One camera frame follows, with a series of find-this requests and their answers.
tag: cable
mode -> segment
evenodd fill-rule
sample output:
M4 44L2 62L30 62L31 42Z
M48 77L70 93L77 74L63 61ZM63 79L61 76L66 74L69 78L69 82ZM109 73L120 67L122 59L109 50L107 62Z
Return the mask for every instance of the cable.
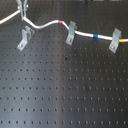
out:
M30 24L33 28L36 28L36 29L43 29L43 28L46 28L46 27L48 27L48 26L50 26L50 25L52 25L52 24L56 24L56 23L59 22L59 20L53 20L53 21L51 21L51 22L49 22L49 23L47 23L47 24L45 24L45 25L36 26L36 25L33 24L29 19L27 19L26 17L24 17L24 20L25 20L28 24Z
M11 18L13 18L14 16L16 16L17 14L20 13L20 10L17 10L16 12L14 12L13 14L11 14L10 16L4 18L3 20L0 21L0 24L10 20ZM60 23L60 24L63 24L66 29L69 30L69 27L68 25L64 22L64 21L59 21L59 20L53 20L45 25L42 25L42 26L36 26L35 24L33 24L29 19L27 19L26 17L24 17L24 20L30 24L33 28L35 29L43 29L43 28L46 28L52 24L56 24L56 23ZM75 33L77 35L80 35L80 36L86 36L86 37L94 37L94 38L100 38L100 39L105 39L105 40L112 40L112 37L108 37L108 36L103 36L103 35L97 35L97 34L89 34L89 33L84 33L84 32L79 32L79 31L75 31ZM128 42L128 39L120 39L120 42L121 43L124 43L124 42Z
M10 16L4 18L3 20L0 21L0 24L3 24L4 22L10 20L11 18L13 18L14 16L16 16L17 14L20 13L20 10L17 10L16 12L14 12L13 14L11 14Z

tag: metal post holder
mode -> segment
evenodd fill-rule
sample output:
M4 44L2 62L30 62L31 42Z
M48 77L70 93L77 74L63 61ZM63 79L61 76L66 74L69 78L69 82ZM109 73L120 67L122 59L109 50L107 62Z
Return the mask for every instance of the metal post holder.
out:
M112 42L109 45L109 49L115 53L118 46L119 46L119 40L121 38L121 31L118 30L117 28L115 28L114 32L113 32L113 36L112 36Z
M75 30L77 29L76 23L70 21L70 25L69 25L69 33L68 33L68 37L66 40L66 43L69 45L72 45L73 40L74 40L74 36L75 36Z
M22 30L22 41L19 43L19 45L17 46L17 48L22 51L25 46L27 45L28 41L32 38L32 36L34 35L35 31L32 30L31 28L29 28L28 26L25 26L26 30Z

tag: white cable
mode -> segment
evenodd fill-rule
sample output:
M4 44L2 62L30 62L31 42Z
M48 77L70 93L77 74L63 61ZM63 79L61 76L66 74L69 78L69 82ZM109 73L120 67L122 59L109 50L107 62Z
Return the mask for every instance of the white cable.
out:
M17 10L16 12L14 12L13 14L11 14L10 16L4 18L3 20L0 21L0 24L3 24L4 22L10 20L11 18L13 18L14 16L16 16L17 14L20 13L20 10Z
M24 17L24 20L25 20L28 24L30 24L33 28L36 28L36 29L42 29L42 28L45 28L45 27L47 27L47 26L49 26L49 25L52 25L52 24L55 24L55 23L58 23L58 22L59 22L59 20L53 20L53 21L51 21L51 22L49 22L49 23L47 23L47 24L45 24L45 25L36 26L36 25L33 24L29 19L27 19L26 17Z
M105 40L112 40L112 37L109 37L109 36L98 35L98 38L105 39Z
M24 17L24 20L30 24L32 27L36 28L36 29L42 29L42 28L45 28L49 25L52 25L52 24L55 24L55 23L59 23L59 20L53 20L45 25L42 25L42 26L36 26L34 25L29 19L27 19L26 17ZM69 27L68 25L63 21L62 24L69 30ZM84 33L84 32L79 32L79 31L75 31L75 33L77 35L81 35L81 36L86 36L86 37L94 37L93 34L89 34L89 33ZM109 37L109 36L103 36L103 35L97 35L98 38L100 39L105 39L105 40L112 40L112 37Z
M79 31L75 31L75 33L80 36L93 37L93 34L89 34L89 33L83 33L83 32L79 32Z

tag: post clamp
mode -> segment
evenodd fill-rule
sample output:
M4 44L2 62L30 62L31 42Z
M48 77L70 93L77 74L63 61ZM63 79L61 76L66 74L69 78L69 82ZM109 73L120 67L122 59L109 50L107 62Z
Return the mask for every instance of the post clamp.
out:
M121 31L118 30L117 28L115 28L114 32L113 32L113 36L112 36L112 42L109 45L109 49L115 53L118 46L119 46L119 40L121 38Z
M22 30L22 41L19 43L19 45L17 46L17 48L22 51L25 46L27 45L28 41L32 38L32 36L34 35L35 31L33 31L31 28L29 28L28 26L25 26L26 30Z
M76 29L77 29L76 23L70 21L68 37L67 37L67 40L66 40L67 44L72 45Z

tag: silver clamp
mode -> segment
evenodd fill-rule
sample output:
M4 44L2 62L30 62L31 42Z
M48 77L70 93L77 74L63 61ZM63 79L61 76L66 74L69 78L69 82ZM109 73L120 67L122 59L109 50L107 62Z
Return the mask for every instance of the silver clamp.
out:
M109 49L115 53L118 46L119 46L119 40L121 38L121 31L118 30L117 28L115 28L114 32L113 32L113 36L112 36L112 42L109 45Z
M28 0L24 1L24 8L23 8L22 2L20 0L16 0L16 2L18 4L18 9L21 12L21 19L24 20L24 16L26 17L26 11L28 8L28 5L27 5Z
M33 31L31 28L29 28L28 26L25 26L26 30L22 30L22 41L19 43L19 45L17 46L17 48L22 51L25 46L27 45L28 41L32 38L32 36L34 35L35 31Z
M66 40L67 44L72 45L76 29L77 29L76 23L70 21L68 37L67 37L67 40Z

